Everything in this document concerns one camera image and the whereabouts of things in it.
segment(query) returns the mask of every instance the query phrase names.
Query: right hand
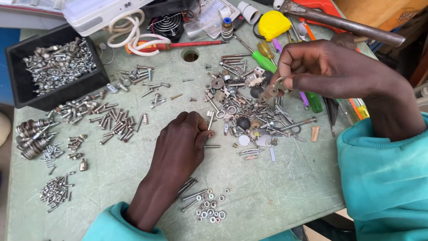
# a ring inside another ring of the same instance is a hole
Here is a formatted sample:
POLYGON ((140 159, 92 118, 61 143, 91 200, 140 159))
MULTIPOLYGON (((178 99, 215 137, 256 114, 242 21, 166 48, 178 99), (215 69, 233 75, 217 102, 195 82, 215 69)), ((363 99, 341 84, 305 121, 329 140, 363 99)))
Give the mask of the right hand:
POLYGON ((271 84, 334 99, 363 98, 377 137, 398 141, 426 129, 408 81, 383 63, 331 41, 287 44, 271 84))

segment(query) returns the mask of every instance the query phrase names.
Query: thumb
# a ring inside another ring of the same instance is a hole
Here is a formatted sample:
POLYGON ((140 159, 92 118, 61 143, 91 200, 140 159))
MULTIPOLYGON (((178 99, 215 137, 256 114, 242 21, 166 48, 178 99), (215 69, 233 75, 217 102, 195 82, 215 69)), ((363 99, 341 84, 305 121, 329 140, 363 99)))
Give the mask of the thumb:
POLYGON ((204 150, 207 141, 214 136, 213 130, 205 130, 199 133, 195 138, 195 147, 204 150))
POLYGON ((343 77, 298 74, 284 80, 287 89, 318 93, 327 98, 346 99, 354 88, 343 77))

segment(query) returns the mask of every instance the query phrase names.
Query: cooling fan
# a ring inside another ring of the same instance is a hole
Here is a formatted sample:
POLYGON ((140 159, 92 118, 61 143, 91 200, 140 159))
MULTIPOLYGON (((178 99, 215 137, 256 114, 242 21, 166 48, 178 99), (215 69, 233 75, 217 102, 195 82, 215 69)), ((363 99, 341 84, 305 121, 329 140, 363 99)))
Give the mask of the cooling fan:
POLYGON ((147 30, 167 37, 173 43, 178 43, 184 33, 183 16, 181 13, 168 14, 152 18, 147 30))

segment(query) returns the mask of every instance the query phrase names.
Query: brass screw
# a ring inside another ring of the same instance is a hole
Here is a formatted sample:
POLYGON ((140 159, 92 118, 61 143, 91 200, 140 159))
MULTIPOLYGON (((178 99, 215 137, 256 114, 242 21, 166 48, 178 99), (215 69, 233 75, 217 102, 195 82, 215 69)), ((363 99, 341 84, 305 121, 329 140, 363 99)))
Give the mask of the brass screw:
POLYGON ((182 96, 183 94, 179 94, 179 95, 176 95, 176 96, 173 96, 173 97, 171 97, 171 100, 173 100, 173 99, 175 99, 175 98, 177 98, 177 97, 180 97, 180 96, 182 96))

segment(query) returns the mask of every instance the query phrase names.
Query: purple screwdriver handle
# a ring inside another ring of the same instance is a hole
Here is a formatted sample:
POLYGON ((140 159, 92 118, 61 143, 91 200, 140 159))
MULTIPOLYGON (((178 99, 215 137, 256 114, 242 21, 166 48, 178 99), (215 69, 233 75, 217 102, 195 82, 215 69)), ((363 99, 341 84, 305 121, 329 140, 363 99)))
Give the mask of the purple screwdriver handle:
POLYGON ((281 44, 278 42, 278 40, 277 39, 273 39, 272 40, 272 43, 273 43, 273 46, 275 47, 275 49, 276 49, 276 52, 278 53, 282 53, 282 46, 281 46, 281 44))
POLYGON ((308 101, 308 98, 306 98, 305 93, 303 93, 302 91, 300 91, 300 97, 302 97, 303 104, 305 104, 305 106, 309 106, 309 101, 308 101))

